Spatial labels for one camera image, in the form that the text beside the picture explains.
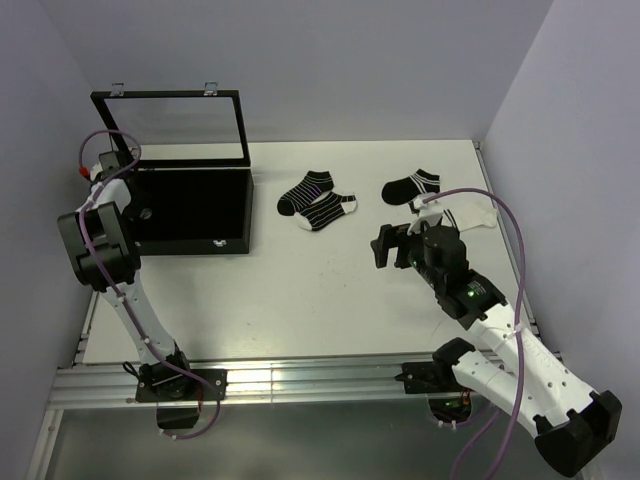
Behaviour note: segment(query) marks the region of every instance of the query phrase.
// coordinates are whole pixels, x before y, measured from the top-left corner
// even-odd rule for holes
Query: sock
[[[409,177],[385,184],[382,199],[389,205],[403,205],[421,193],[440,193],[440,176],[418,170]]]
[[[308,171],[302,181],[278,200],[280,215],[290,217],[308,207],[324,192],[333,189],[333,180],[329,172]]]
[[[330,192],[326,198],[295,214],[300,227],[317,232],[334,220],[355,211],[358,206],[355,195],[338,195]]]
[[[498,211],[479,202],[465,203],[445,209],[442,224],[460,232],[480,226],[493,228],[498,224]]]

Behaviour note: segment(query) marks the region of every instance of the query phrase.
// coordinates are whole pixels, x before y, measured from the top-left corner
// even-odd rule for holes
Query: white table
[[[252,248],[244,256],[145,257],[142,281],[160,321],[190,360],[431,352],[464,330],[412,270],[377,270],[369,242],[381,225],[410,222],[382,201],[390,180],[422,168],[442,189],[486,188],[471,141],[303,142],[250,145],[255,180]],[[158,158],[168,148],[147,148]],[[329,170],[354,192],[355,213],[320,232],[280,216],[278,198],[307,170]],[[444,205],[487,202],[448,197]],[[462,234],[472,267],[515,302],[516,279],[499,228]],[[527,322],[523,313],[522,321]],[[137,360],[113,309],[100,299],[87,364]]]

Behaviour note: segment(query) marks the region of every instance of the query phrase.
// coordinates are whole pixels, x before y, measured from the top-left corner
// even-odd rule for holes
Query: black box
[[[151,216],[130,224],[141,255],[249,253],[253,177],[237,90],[114,90],[93,92],[91,99],[108,129],[122,128],[143,145],[136,185]],[[226,125],[215,115],[210,125],[205,110],[211,102],[223,101],[230,112],[233,106],[224,115]],[[189,107],[180,110],[177,105]],[[133,160],[125,138],[111,138]],[[148,149],[161,152],[162,158],[146,155]],[[179,158],[172,157],[174,151],[181,153]]]

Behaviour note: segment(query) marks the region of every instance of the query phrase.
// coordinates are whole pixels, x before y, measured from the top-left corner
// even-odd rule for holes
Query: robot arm
[[[122,163],[126,164],[127,159],[118,158],[119,155],[119,152],[111,152],[101,156],[103,174],[93,184],[91,197],[98,188],[103,187],[100,183],[102,177],[118,170]],[[94,291],[100,292],[118,313],[131,336],[140,358],[141,366],[137,374],[140,385],[160,399],[182,399],[193,392],[195,382],[163,365],[145,345],[146,342],[152,343],[160,358],[189,371],[187,359],[175,340],[162,327],[140,282],[140,255],[122,214],[132,203],[129,184],[129,179],[118,178],[104,186],[99,196],[93,198],[92,207],[85,213],[85,225],[96,253],[114,280],[118,291],[130,300],[129,307],[145,332],[147,340],[141,338],[138,328],[132,322],[116,291],[109,285],[87,249],[79,225],[80,209],[61,216],[58,219],[58,228],[73,271],[80,283],[91,285]]]
[[[440,224],[437,205],[416,213],[420,217],[412,224],[380,228],[371,242],[376,266],[385,267],[389,249],[397,248],[395,266],[416,270],[445,313],[518,372],[513,308],[493,283],[469,268],[460,233]],[[518,375],[524,374],[525,390],[518,423],[547,463],[573,476],[613,441],[622,406],[611,392],[598,394],[571,373],[531,330],[522,328],[521,335],[525,368]],[[511,413],[517,377],[488,362],[473,345],[456,338],[433,358],[426,376],[433,388],[469,388]]]

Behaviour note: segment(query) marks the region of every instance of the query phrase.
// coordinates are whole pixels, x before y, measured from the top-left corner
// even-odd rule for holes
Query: striped sock
[[[324,192],[333,189],[333,180],[329,172],[307,172],[302,181],[278,200],[280,215],[290,217],[317,199]]]
[[[439,192],[440,176],[418,170],[406,178],[387,183],[382,189],[382,199],[389,205],[403,205],[422,193]]]
[[[355,211],[358,206],[355,195],[338,195],[330,192],[326,198],[318,203],[300,210],[295,214],[295,219],[300,227],[305,230],[317,232],[329,225],[334,220]]]

